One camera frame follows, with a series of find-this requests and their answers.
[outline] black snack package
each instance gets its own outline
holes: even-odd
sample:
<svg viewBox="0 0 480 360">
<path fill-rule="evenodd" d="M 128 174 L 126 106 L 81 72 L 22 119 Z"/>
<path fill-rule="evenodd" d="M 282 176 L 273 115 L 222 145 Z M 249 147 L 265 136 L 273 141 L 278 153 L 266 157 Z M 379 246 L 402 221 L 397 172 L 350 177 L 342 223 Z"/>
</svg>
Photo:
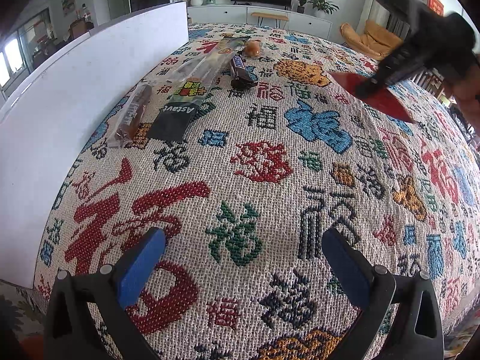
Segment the black snack package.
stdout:
<svg viewBox="0 0 480 360">
<path fill-rule="evenodd" d="M 253 81 L 247 69 L 245 69 L 241 52 L 230 61 L 230 72 L 232 76 L 231 85 L 234 89 L 243 91 L 258 85 L 258 81 Z"/>
</svg>

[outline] white vase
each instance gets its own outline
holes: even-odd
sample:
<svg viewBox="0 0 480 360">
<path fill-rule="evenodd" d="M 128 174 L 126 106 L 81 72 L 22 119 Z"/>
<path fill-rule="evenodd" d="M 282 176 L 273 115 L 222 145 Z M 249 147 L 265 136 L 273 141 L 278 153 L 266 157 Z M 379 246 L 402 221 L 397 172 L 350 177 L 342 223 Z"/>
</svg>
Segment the white vase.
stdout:
<svg viewBox="0 0 480 360">
<path fill-rule="evenodd" d="M 315 12 L 315 16 L 318 17 L 319 19 L 325 19 L 327 17 L 327 12 L 319 9 Z"/>
<path fill-rule="evenodd" d="M 199 7 L 200 5 L 203 5 L 203 0 L 190 0 L 190 5 L 192 7 Z"/>
</svg>

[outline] screw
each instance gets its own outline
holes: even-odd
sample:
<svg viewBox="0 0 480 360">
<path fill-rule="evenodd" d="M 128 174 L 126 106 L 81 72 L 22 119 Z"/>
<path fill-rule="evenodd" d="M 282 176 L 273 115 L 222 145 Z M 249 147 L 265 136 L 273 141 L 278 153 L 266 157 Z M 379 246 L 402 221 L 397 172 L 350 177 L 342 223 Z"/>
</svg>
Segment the screw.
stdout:
<svg viewBox="0 0 480 360">
<path fill-rule="evenodd" d="M 428 279 L 430 279 L 430 275 L 428 274 L 428 272 L 425 272 L 425 271 L 420 271 L 420 277 L 421 277 L 423 280 L 428 280 Z"/>
<path fill-rule="evenodd" d="M 388 272 L 388 270 L 383 265 L 376 265 L 374 269 L 375 272 L 379 275 L 385 275 Z"/>
<path fill-rule="evenodd" d="M 58 274 L 57 274 L 57 278 L 58 278 L 59 280 L 63 280 L 63 279 L 66 278 L 66 277 L 67 277 L 67 271 L 60 271 L 60 272 L 58 272 Z"/>
<path fill-rule="evenodd" d="M 108 275 L 112 271 L 113 267 L 110 264 L 102 265 L 100 268 L 100 273 L 102 275 Z"/>
</svg>

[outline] white cabinet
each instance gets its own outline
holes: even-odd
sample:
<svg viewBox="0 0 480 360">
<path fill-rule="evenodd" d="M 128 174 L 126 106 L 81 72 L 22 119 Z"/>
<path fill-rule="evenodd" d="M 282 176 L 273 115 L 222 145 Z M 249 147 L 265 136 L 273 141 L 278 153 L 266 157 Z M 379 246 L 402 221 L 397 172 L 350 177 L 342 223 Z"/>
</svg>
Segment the white cabinet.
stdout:
<svg viewBox="0 0 480 360">
<path fill-rule="evenodd" d="M 258 18 L 253 17 L 252 12 L 269 13 L 273 15 L 287 16 L 289 21 L 281 21 L 280 28 L 286 30 L 303 32 L 308 35 L 328 39 L 332 23 L 327 20 L 318 19 L 314 16 L 301 13 L 285 11 L 282 9 L 271 9 L 264 7 L 248 7 L 245 5 L 203 5 L 201 7 L 189 7 L 188 15 L 192 23 L 231 23 L 231 24 L 254 24 L 257 25 Z M 263 19 L 264 26 L 275 27 L 275 19 Z"/>
<path fill-rule="evenodd" d="M 294 12 L 290 13 L 289 19 L 289 30 L 328 39 L 332 27 L 330 21 Z"/>
<path fill-rule="evenodd" d="M 247 8 L 236 5 L 189 7 L 192 23 L 246 24 Z"/>
</svg>

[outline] tapestry fabric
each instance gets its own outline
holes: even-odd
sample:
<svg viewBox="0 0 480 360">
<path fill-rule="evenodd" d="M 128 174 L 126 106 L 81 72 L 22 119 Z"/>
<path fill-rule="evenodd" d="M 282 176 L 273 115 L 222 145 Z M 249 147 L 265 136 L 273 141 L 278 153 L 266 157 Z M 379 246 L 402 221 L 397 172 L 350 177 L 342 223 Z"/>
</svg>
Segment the tapestry fabric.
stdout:
<svg viewBox="0 0 480 360">
<path fill-rule="evenodd" d="M 359 312 L 322 253 L 333 227 L 371 264 L 428 271 L 449 331 L 479 290 L 480 190 L 443 106 L 404 81 L 390 90 L 417 124 L 369 107 L 328 72 L 369 76 L 376 62 L 314 36 L 234 24 L 189 33 L 141 80 L 153 94 L 131 147 L 106 145 L 126 95 L 73 164 L 45 227 L 36 292 L 47 302 L 58 269 L 93 273 L 156 226 L 166 252 L 126 312 L 161 359 L 325 359 Z M 262 41 L 263 56 L 246 59 L 258 86 L 235 90 L 222 69 L 183 142 L 148 139 L 175 90 L 168 74 L 226 35 Z"/>
</svg>

